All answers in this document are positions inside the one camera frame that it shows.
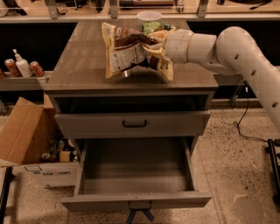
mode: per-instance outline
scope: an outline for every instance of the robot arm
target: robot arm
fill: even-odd
[[[164,48],[174,63],[192,62],[218,74],[241,74],[280,131],[280,71],[248,32],[234,26],[217,38],[178,30],[167,38]]]

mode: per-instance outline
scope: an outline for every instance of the drawer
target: drawer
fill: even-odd
[[[67,138],[170,137],[202,135],[210,111],[121,114],[57,114]]]
[[[70,211],[203,207],[184,137],[85,140]]]

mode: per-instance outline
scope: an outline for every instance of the bottle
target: bottle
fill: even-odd
[[[18,70],[20,71],[20,73],[24,76],[24,77],[31,77],[32,76],[32,70],[30,69],[30,66],[27,62],[26,59],[23,59],[17,52],[16,49],[13,50],[13,52],[15,53],[15,57],[16,57],[16,65]]]

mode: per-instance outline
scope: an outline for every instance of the concrete floor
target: concrete floor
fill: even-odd
[[[244,108],[215,108],[203,136],[192,155],[199,189],[212,199],[203,208],[152,210],[152,223],[164,224],[266,224],[280,223],[280,206],[272,201],[274,186],[266,143],[249,141],[238,135],[234,121]],[[0,117],[3,125],[7,116]],[[241,123],[245,135],[264,139],[280,137],[262,108],[251,108]],[[5,168],[0,169],[0,180]],[[45,189],[21,167],[10,194],[4,223],[20,224],[106,224],[125,223],[128,212],[69,213],[61,204],[73,194],[72,187]],[[150,223],[137,213],[134,223]]]

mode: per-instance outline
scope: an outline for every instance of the can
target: can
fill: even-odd
[[[5,61],[5,65],[8,67],[11,76],[18,77],[21,75],[16,65],[16,61],[14,61],[13,59],[7,59]]]
[[[5,72],[0,68],[0,79],[5,77]]]
[[[32,63],[30,63],[30,68],[33,71],[33,73],[38,77],[42,77],[45,74],[43,68],[37,61],[33,61]]]

